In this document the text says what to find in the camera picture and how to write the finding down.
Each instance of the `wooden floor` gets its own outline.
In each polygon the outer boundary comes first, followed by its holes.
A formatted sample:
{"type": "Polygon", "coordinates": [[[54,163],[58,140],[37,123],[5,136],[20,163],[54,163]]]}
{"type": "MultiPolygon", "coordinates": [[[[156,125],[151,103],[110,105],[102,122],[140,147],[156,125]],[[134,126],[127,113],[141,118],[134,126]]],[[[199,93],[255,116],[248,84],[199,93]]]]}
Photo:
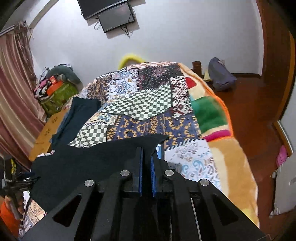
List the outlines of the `wooden floor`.
{"type": "Polygon", "coordinates": [[[258,184],[260,229],[274,238],[289,215],[269,218],[275,187],[270,176],[276,169],[276,157],[282,145],[272,122],[283,96],[282,90],[279,91],[275,84],[268,86],[258,78],[238,78],[233,90],[216,94],[228,107],[235,137],[248,157],[258,184]]]}

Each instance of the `blue gripper pad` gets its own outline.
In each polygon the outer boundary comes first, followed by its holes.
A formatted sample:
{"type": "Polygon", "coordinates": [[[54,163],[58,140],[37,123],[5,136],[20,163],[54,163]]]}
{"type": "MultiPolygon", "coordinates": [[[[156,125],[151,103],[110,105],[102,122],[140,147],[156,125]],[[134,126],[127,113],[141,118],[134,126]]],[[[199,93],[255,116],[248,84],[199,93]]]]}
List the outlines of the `blue gripper pad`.
{"type": "Polygon", "coordinates": [[[157,147],[156,147],[156,153],[157,153],[157,156],[158,156],[158,158],[159,159],[162,159],[163,157],[162,157],[162,145],[158,145],[157,147]]]}
{"type": "Polygon", "coordinates": [[[153,157],[151,157],[150,172],[151,172],[152,194],[153,194],[153,197],[156,197],[156,177],[155,177],[153,157]]]}
{"type": "Polygon", "coordinates": [[[141,151],[140,156],[140,171],[139,171],[139,194],[142,197],[142,189],[143,189],[143,150],[141,151]]]}

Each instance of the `metal bolt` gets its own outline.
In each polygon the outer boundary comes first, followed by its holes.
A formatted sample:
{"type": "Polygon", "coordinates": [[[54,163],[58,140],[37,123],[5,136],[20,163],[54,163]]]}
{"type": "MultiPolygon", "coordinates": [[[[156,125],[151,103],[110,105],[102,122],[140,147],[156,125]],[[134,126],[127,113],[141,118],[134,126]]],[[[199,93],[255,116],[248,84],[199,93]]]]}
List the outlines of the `metal bolt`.
{"type": "Polygon", "coordinates": [[[87,187],[91,187],[94,184],[94,181],[89,179],[84,182],[84,185],[87,187]]]}
{"type": "Polygon", "coordinates": [[[126,177],[126,176],[129,175],[129,171],[128,171],[128,170],[122,170],[122,171],[120,172],[120,175],[123,176],[123,177],[126,177]]]}
{"type": "Polygon", "coordinates": [[[200,184],[203,185],[203,186],[207,186],[207,185],[210,184],[210,182],[207,179],[201,179],[200,184]]]}
{"type": "Polygon", "coordinates": [[[174,175],[174,171],[172,171],[172,170],[166,170],[166,171],[165,171],[165,174],[166,174],[167,176],[172,176],[172,175],[174,175]]]}

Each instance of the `television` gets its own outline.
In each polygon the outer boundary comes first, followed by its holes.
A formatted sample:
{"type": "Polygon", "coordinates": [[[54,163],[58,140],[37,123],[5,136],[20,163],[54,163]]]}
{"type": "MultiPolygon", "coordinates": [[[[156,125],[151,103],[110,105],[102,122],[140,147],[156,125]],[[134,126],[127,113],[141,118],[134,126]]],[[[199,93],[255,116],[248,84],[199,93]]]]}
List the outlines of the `television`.
{"type": "Polygon", "coordinates": [[[128,0],[78,0],[78,4],[84,19],[87,20],[110,7],[127,1],[128,0]]]}
{"type": "Polygon", "coordinates": [[[128,2],[108,8],[98,14],[104,33],[135,21],[128,2]]]}

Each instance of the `wooden bed frame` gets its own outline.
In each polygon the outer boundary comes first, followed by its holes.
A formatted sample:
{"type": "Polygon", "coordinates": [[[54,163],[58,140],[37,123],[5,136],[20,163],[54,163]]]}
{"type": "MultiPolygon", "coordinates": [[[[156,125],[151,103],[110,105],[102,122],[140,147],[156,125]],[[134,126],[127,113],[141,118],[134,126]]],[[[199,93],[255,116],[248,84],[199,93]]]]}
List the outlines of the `wooden bed frame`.
{"type": "Polygon", "coordinates": [[[200,61],[193,61],[191,70],[203,79],[202,63],[200,61]]]}

